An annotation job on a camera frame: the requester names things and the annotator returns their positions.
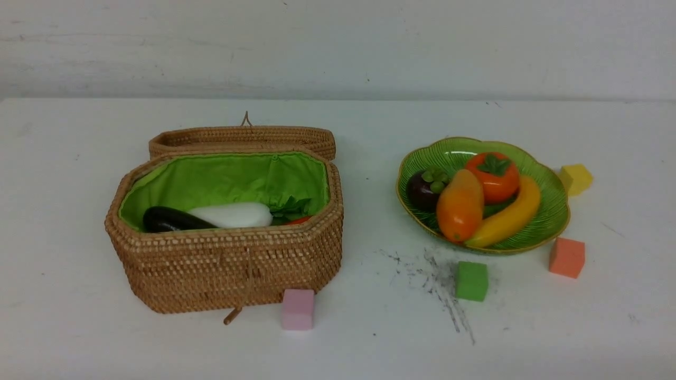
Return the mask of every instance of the eggplant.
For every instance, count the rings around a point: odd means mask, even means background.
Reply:
[[[153,206],[147,209],[143,213],[143,226],[149,233],[218,228],[187,212],[165,206]]]

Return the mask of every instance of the persimmon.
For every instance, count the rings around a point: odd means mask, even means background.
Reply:
[[[486,204],[500,204],[518,191],[518,168],[512,159],[500,152],[479,153],[465,164],[465,168],[481,182]]]

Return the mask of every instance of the orange cube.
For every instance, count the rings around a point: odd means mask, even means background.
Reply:
[[[550,272],[576,279],[585,266],[585,244],[557,237],[550,254]]]

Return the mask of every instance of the mangosteen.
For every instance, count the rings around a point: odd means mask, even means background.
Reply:
[[[416,172],[408,179],[406,194],[411,204],[420,211],[434,212],[439,195],[449,182],[450,177],[444,170],[432,166]]]

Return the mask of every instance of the plate rim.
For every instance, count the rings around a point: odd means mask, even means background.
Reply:
[[[559,237],[559,236],[566,230],[566,228],[568,228],[568,224],[569,224],[569,222],[571,221],[571,207],[570,207],[570,204],[569,204],[569,200],[570,200],[570,199],[569,199],[569,196],[568,196],[567,194],[566,194],[566,202],[565,202],[565,203],[566,203],[566,221],[562,224],[561,228],[560,228],[556,233],[554,233],[550,238],[544,239],[543,241],[541,241],[541,242],[539,242],[539,243],[537,243],[537,244],[534,244],[534,245],[530,245],[530,246],[528,246],[528,247],[514,248],[514,249],[511,249],[511,250],[498,250],[498,249],[494,249],[494,248],[493,248],[493,249],[490,249],[490,248],[470,248],[470,247],[467,247],[467,246],[465,246],[465,245],[460,245],[460,244],[453,243],[452,241],[446,239],[443,235],[440,235],[439,233],[437,233],[436,231],[430,229],[428,226],[426,226],[424,223],[422,223],[422,222],[420,221],[420,219],[418,219],[418,218],[411,212],[411,210],[410,210],[408,207],[406,207],[406,204],[404,203],[404,200],[402,199],[402,195],[401,195],[400,192],[399,192],[399,183],[400,183],[400,181],[402,180],[402,170],[404,169],[404,163],[408,160],[408,158],[409,158],[412,154],[414,154],[414,153],[416,153],[416,152],[418,152],[418,151],[420,151],[420,150],[424,150],[424,149],[431,148],[432,146],[434,146],[434,145],[436,145],[436,144],[438,144],[438,143],[441,143],[442,141],[454,140],[454,139],[472,140],[472,141],[476,141],[476,142],[478,142],[478,143],[499,143],[499,144],[508,145],[508,146],[510,146],[510,147],[513,147],[513,148],[518,149],[518,150],[522,151],[523,153],[525,153],[526,156],[530,157],[537,165],[540,165],[540,166],[544,167],[545,169],[549,170],[549,171],[552,172],[552,174],[559,180],[559,182],[561,181],[560,178],[559,178],[559,176],[556,174],[556,172],[554,172],[554,171],[552,170],[552,168],[550,168],[549,166],[547,166],[547,165],[545,165],[545,164],[542,164],[540,161],[538,161],[537,159],[535,159],[535,157],[533,157],[533,155],[531,155],[530,153],[528,153],[528,152],[525,151],[524,149],[522,149],[522,148],[520,148],[520,147],[517,147],[516,145],[510,144],[510,143],[506,143],[506,142],[504,142],[504,141],[496,141],[496,140],[479,140],[479,139],[475,139],[475,138],[473,138],[473,137],[465,137],[465,136],[444,137],[443,139],[436,140],[436,141],[433,142],[432,144],[429,144],[429,145],[424,146],[424,147],[419,147],[419,148],[417,148],[417,149],[414,149],[414,150],[408,152],[408,153],[406,154],[406,156],[404,156],[404,158],[402,159],[401,164],[399,164],[399,172],[398,172],[398,174],[397,174],[397,180],[396,180],[396,182],[395,182],[395,192],[397,193],[397,198],[399,199],[399,203],[400,203],[400,204],[402,205],[402,207],[406,210],[406,212],[408,213],[408,215],[409,215],[411,218],[413,218],[413,220],[415,220],[416,223],[418,223],[424,230],[426,230],[428,233],[432,234],[433,236],[437,237],[438,239],[441,239],[441,240],[443,240],[443,241],[446,241],[446,242],[448,242],[448,243],[450,243],[450,244],[452,244],[452,245],[454,245],[454,246],[456,246],[456,247],[462,248],[462,249],[464,249],[464,250],[468,250],[468,251],[471,251],[471,252],[474,252],[474,253],[492,254],[492,255],[495,255],[495,256],[500,256],[500,255],[506,256],[507,254],[519,254],[519,253],[523,253],[523,252],[528,252],[528,251],[534,250],[535,248],[539,248],[539,247],[541,247],[541,246],[543,246],[543,245],[545,245],[545,244],[551,242],[552,240],[556,239],[557,237]]]

